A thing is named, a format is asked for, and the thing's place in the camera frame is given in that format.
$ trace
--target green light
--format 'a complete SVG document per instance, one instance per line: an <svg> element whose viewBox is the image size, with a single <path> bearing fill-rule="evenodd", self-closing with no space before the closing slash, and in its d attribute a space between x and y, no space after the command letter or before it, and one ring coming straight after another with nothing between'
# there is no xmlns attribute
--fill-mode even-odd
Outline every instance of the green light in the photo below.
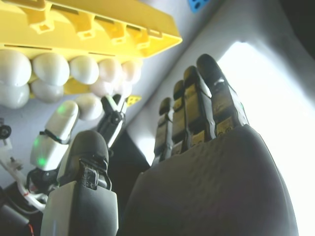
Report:
<svg viewBox="0 0 315 236"><path fill-rule="evenodd" d="M58 112L59 114L64 113L64 111L65 111L65 106L64 106L64 105L59 106L58 109L57 109L57 112Z"/></svg>
<svg viewBox="0 0 315 236"><path fill-rule="evenodd" d="M36 138L34 141L34 147L36 148L39 145L39 138Z"/></svg>
<svg viewBox="0 0 315 236"><path fill-rule="evenodd" d="M41 157L37 160L38 165L44 166L46 164L46 159Z"/></svg>

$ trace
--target blue plastic object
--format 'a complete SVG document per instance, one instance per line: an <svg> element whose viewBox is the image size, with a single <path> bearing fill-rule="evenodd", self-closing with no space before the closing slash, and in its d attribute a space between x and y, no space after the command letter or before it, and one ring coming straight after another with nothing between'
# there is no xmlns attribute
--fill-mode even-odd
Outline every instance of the blue plastic object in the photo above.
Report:
<svg viewBox="0 0 315 236"><path fill-rule="evenodd" d="M208 2L210 2L210 0L188 0L193 13L200 11Z"/></svg>

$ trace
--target red wire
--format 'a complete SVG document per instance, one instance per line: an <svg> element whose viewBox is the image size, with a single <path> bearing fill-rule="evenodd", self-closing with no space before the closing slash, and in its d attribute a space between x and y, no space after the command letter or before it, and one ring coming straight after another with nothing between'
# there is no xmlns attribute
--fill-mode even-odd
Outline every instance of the red wire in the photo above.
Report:
<svg viewBox="0 0 315 236"><path fill-rule="evenodd" d="M33 230L33 226L31 224L29 224L29 229L31 231L31 236L34 236L34 230Z"/></svg>

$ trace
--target white egg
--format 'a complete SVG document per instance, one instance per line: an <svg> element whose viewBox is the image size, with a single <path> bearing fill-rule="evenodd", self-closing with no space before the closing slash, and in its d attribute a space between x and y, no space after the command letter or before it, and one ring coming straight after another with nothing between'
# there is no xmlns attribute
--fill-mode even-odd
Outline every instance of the white egg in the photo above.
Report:
<svg viewBox="0 0 315 236"><path fill-rule="evenodd" d="M50 85L62 86L69 79L69 64L57 53L41 54L34 58L32 65L36 76Z"/></svg>
<svg viewBox="0 0 315 236"><path fill-rule="evenodd" d="M31 90L35 97L45 103L58 102L63 97L63 86L54 86L42 80L31 83Z"/></svg>
<svg viewBox="0 0 315 236"><path fill-rule="evenodd" d="M114 86L102 79L98 79L94 84L90 85L90 90L98 97L104 97L106 95L112 95Z"/></svg>
<svg viewBox="0 0 315 236"><path fill-rule="evenodd" d="M98 63L99 77L110 83L114 83L121 77L122 65L117 59L105 59Z"/></svg>
<svg viewBox="0 0 315 236"><path fill-rule="evenodd" d="M103 111L100 99L93 94L82 94L74 101L78 104L79 119L81 120L97 119Z"/></svg>
<svg viewBox="0 0 315 236"><path fill-rule="evenodd" d="M0 50L0 84L23 86L32 74L30 60L14 50Z"/></svg>
<svg viewBox="0 0 315 236"><path fill-rule="evenodd" d="M76 57L70 61L69 66L70 75L85 85L91 85L95 83L98 78L98 65L92 57Z"/></svg>
<svg viewBox="0 0 315 236"><path fill-rule="evenodd" d="M20 87L0 85L0 105L18 109L28 102L29 97L30 87L28 84Z"/></svg>
<svg viewBox="0 0 315 236"><path fill-rule="evenodd" d="M141 77L141 66L134 61L127 61L122 65L123 72L126 74L126 81L136 84Z"/></svg>
<svg viewBox="0 0 315 236"><path fill-rule="evenodd" d="M129 97L132 92L132 84L126 81L114 85L114 93L122 97Z"/></svg>

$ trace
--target yellow plastic tray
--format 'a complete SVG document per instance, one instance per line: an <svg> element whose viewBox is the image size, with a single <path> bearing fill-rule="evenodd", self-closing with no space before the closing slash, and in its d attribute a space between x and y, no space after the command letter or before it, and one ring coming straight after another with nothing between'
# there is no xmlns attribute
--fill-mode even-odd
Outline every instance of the yellow plastic tray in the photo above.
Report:
<svg viewBox="0 0 315 236"><path fill-rule="evenodd" d="M123 63L182 42L170 15L136 0L2 0L0 29L0 49L31 60L55 52L67 60L89 55ZM89 92L72 78L64 88L65 94Z"/></svg>

